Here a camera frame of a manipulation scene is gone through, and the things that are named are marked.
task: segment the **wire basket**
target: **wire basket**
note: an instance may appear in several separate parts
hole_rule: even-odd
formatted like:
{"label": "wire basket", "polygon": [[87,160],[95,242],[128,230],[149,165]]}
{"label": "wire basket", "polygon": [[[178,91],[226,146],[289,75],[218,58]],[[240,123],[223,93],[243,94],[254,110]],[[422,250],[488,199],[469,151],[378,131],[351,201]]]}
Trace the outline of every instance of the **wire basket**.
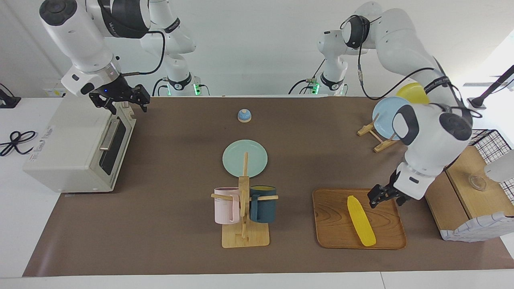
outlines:
{"label": "wire basket", "polygon": [[[509,144],[497,130],[473,130],[469,145],[476,147],[487,164],[511,150]],[[514,178],[500,183],[500,186],[514,204]]]}

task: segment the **brown table mat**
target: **brown table mat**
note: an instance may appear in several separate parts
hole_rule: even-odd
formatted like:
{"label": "brown table mat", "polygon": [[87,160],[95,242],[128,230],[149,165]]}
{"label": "brown table mat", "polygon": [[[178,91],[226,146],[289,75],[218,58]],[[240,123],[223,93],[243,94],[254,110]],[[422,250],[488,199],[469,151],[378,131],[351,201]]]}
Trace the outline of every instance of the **brown table mat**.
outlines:
{"label": "brown table mat", "polygon": [[[318,188],[386,184],[400,144],[376,154],[356,132],[371,121],[364,98],[154,98],[138,121],[114,193],[61,195],[24,276],[304,273],[514,268],[499,238],[443,241],[425,200],[400,207],[407,246],[326,249],[316,241]],[[239,109],[252,121],[239,123]],[[276,186],[267,247],[223,249],[215,187],[237,185],[226,146],[262,144],[269,157],[253,185]]]}

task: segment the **blue plate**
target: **blue plate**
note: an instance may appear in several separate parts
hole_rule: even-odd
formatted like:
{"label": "blue plate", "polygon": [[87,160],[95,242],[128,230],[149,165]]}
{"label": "blue plate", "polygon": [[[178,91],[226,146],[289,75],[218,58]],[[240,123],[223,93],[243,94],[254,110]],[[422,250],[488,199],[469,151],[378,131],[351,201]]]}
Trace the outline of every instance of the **blue plate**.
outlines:
{"label": "blue plate", "polygon": [[254,177],[264,171],[268,164],[268,153],[256,141],[242,139],[231,143],[223,152],[223,166],[231,175],[243,175],[245,152],[248,152],[248,176]]}
{"label": "blue plate", "polygon": [[[373,109],[373,115],[371,119],[375,119],[377,114],[380,114],[375,121],[375,129],[377,132],[389,139],[393,134],[393,119],[396,115],[396,112],[400,109],[400,107],[409,104],[409,101],[405,98],[401,98],[399,96],[390,96],[380,100],[375,108]],[[400,140],[398,136],[393,138],[394,140]]]}

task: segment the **table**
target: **table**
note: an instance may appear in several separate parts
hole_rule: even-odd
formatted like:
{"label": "table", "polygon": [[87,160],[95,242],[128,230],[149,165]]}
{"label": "table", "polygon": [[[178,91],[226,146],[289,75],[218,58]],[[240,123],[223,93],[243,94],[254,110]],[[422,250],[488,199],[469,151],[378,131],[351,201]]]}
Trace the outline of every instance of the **table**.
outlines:
{"label": "table", "polygon": [[[373,106],[361,98],[154,99],[147,114],[136,112],[114,193],[61,195],[25,276],[513,268],[499,238],[441,240],[425,201],[400,208],[406,249],[316,243],[312,191],[385,183],[403,155],[400,145],[374,154],[374,139],[356,135]],[[243,107],[250,123],[236,120]],[[236,184],[221,155],[243,138],[268,151],[268,167],[252,183],[278,188],[277,220],[270,246],[226,250],[209,195]]]}
{"label": "table", "polygon": [[[61,98],[24,98],[15,109],[0,110],[0,142],[12,131],[42,132]],[[29,149],[38,138],[20,145]],[[34,251],[59,194],[22,171],[28,155],[0,157],[0,278],[20,277]]]}

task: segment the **yellow plate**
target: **yellow plate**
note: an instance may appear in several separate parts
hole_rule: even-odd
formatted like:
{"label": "yellow plate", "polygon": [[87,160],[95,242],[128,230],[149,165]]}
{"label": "yellow plate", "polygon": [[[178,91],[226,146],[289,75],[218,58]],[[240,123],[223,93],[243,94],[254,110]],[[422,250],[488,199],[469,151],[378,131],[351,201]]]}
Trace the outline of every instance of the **yellow plate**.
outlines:
{"label": "yellow plate", "polygon": [[417,82],[409,83],[400,88],[396,93],[397,96],[407,99],[410,103],[427,104],[430,102],[425,89]]}
{"label": "yellow plate", "polygon": [[359,235],[360,242],[366,247],[375,245],[377,243],[375,233],[359,200],[354,196],[349,196],[347,204],[350,218],[357,231],[357,235]]}

